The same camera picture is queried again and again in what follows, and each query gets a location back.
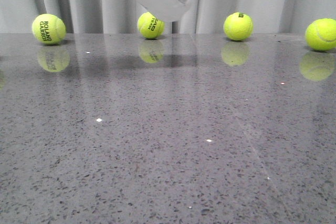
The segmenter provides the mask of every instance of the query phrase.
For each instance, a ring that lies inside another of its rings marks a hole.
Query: gray countertop
[[[334,224],[335,54],[0,34],[0,223]]]

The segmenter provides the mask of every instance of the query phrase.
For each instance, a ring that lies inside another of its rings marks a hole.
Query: terrazzo countertop
[[[335,224],[335,55],[0,34],[0,223]]]

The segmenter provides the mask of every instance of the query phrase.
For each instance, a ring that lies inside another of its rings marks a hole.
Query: glossy reflective surface
[[[335,223],[335,51],[0,35],[1,223]]]

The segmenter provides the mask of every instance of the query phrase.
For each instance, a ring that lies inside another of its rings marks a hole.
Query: table
[[[0,34],[0,222],[335,223],[335,53]]]

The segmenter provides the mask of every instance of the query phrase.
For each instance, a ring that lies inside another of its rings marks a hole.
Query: tennis ball
[[[333,54],[308,52],[302,57],[299,68],[306,79],[322,81],[334,72],[335,58]]]
[[[142,14],[138,19],[138,30],[143,37],[155,39],[164,30],[164,22],[155,18],[151,13]]]
[[[230,67],[240,66],[247,61],[249,53],[246,43],[229,41],[222,47],[222,60]]]
[[[336,46],[336,20],[317,19],[306,30],[307,44],[317,51],[327,51]]]
[[[233,13],[225,19],[223,29],[229,39],[243,40],[251,35],[253,22],[252,19],[244,13]]]
[[[31,26],[34,36],[48,45],[60,43],[66,34],[63,21],[53,14],[37,16]]]
[[[42,47],[37,54],[40,66],[48,72],[61,72],[70,63],[70,54],[62,46]]]
[[[164,48],[159,40],[144,40],[139,46],[139,56],[147,63],[156,63],[163,59]]]

